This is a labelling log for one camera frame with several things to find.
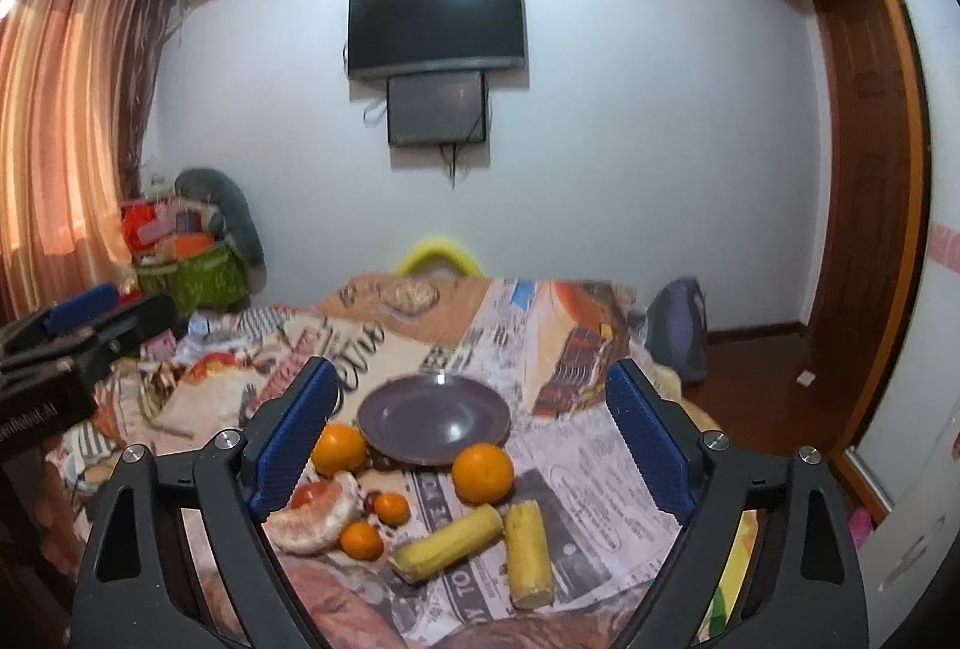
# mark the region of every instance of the clutter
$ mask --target clutter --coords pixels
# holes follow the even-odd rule
[[[226,239],[245,267],[263,266],[263,247],[240,188],[221,171],[206,166],[184,169],[174,182],[184,199],[216,205],[223,214]],[[213,230],[213,219],[210,227]]]
[[[205,232],[176,234],[162,238],[154,255],[159,262],[179,262],[213,248],[213,235]]]
[[[176,213],[176,231],[181,235],[189,235],[203,231],[203,219],[199,210],[184,208]]]
[[[154,206],[146,202],[134,204],[133,207],[129,207],[126,213],[123,214],[120,229],[123,232],[123,239],[125,243],[127,243],[127,247],[130,248],[131,253],[134,255],[147,250],[152,245],[152,241],[144,243],[140,236],[140,228],[153,222],[155,219],[157,219],[157,211],[154,209]]]
[[[154,219],[137,230],[140,244],[145,247],[152,246],[160,238],[172,234],[176,229],[174,212],[166,206],[165,202],[159,202],[152,207],[154,207],[155,212]]]
[[[145,293],[170,294],[180,315],[200,309],[224,312],[250,295],[247,278],[227,243],[215,243],[203,253],[174,262],[139,262],[136,277]]]

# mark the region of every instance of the wall-mounted tv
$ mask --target wall-mounted tv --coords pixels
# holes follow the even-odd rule
[[[521,0],[350,0],[350,77],[495,70],[524,62]]]

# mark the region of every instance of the blue gripper pad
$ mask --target blue gripper pad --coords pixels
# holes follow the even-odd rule
[[[623,366],[607,371],[607,408],[630,449],[656,508],[673,513],[680,524],[696,507],[689,488],[688,463],[654,409]]]
[[[73,332],[98,315],[113,310],[120,301],[120,292],[112,283],[93,286],[73,299],[54,305],[43,318],[43,327],[53,337]]]
[[[336,369],[325,358],[312,357],[282,397],[257,410],[247,427],[241,465],[254,520],[262,522],[287,504],[320,432],[340,404]]]

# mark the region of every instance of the baseboard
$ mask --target baseboard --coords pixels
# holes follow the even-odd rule
[[[833,474],[848,486],[853,494],[863,503],[863,507],[869,510],[872,519],[877,526],[890,515],[893,506],[882,494],[880,488],[875,486],[872,478],[867,475],[863,467],[859,465],[856,454],[850,449],[840,452],[834,452],[830,455],[830,464]]]
[[[800,321],[786,321],[782,324],[760,324],[740,329],[717,329],[707,332],[707,345],[720,342],[740,342],[756,340],[758,337],[777,337],[780,334],[803,334],[806,327]]]

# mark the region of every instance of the metal screw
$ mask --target metal screw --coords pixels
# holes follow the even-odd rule
[[[819,465],[823,461],[823,455],[813,446],[800,446],[800,458],[808,465]]]
[[[223,430],[213,438],[213,444],[224,451],[232,449],[240,442],[240,433],[236,430]]]
[[[712,451],[726,451],[730,448],[730,439],[726,436],[726,433],[722,433],[720,430],[704,432],[704,443]]]
[[[143,459],[143,455],[147,453],[147,447],[142,443],[133,443],[132,446],[127,446],[123,450],[123,461],[124,462],[139,462]]]

